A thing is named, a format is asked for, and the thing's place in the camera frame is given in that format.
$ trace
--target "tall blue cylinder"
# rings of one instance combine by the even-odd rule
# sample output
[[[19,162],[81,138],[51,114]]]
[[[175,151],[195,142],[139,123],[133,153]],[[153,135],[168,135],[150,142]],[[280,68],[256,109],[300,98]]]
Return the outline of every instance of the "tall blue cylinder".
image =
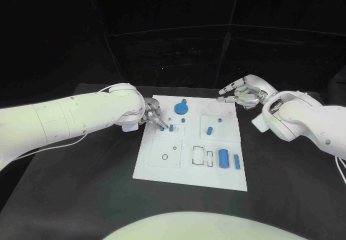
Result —
[[[218,165],[222,169],[230,168],[230,152],[227,149],[218,151]]]

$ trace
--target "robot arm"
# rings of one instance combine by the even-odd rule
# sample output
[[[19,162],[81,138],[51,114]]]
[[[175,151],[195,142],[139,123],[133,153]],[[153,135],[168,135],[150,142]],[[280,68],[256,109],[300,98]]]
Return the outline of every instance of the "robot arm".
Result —
[[[0,170],[28,151],[114,124],[124,132],[147,121],[168,128],[160,118],[159,101],[143,98],[127,83],[108,92],[0,109]]]
[[[320,150],[346,159],[346,108],[323,106],[307,94],[299,91],[279,92],[254,75],[237,80],[221,91],[235,89],[235,96],[219,97],[218,102],[238,103],[251,109],[263,103],[263,111],[253,124],[261,132],[269,129],[286,141],[300,135],[310,138]]]

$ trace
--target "black table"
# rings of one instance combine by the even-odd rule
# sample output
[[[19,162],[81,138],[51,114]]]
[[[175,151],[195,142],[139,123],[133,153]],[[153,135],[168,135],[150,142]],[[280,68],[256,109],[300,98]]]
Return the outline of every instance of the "black table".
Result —
[[[75,94],[103,87],[81,84]],[[217,89],[137,89],[145,97],[218,96]],[[261,133],[251,123],[260,112],[260,106],[237,106],[248,192],[133,179],[145,125],[133,132],[113,126],[36,154],[0,213],[0,239],[100,240],[178,211],[234,215],[307,239],[345,239],[346,187],[335,157],[306,137],[286,142]]]

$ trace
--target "blue object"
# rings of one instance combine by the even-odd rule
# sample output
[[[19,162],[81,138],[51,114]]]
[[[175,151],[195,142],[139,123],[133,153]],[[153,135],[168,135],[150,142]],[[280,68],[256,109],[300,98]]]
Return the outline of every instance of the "blue object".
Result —
[[[179,115],[185,115],[189,111],[188,105],[186,105],[186,99],[182,100],[182,103],[175,105],[175,113]]]
[[[234,155],[234,163],[235,163],[235,169],[241,169],[241,164],[240,164],[240,157],[238,154]]]
[[[218,165],[222,169],[230,168],[230,152],[227,149],[218,151]]]
[[[214,131],[214,128],[209,127],[209,128],[208,128],[208,131],[207,131],[207,134],[208,134],[208,135],[212,135],[212,131]]]

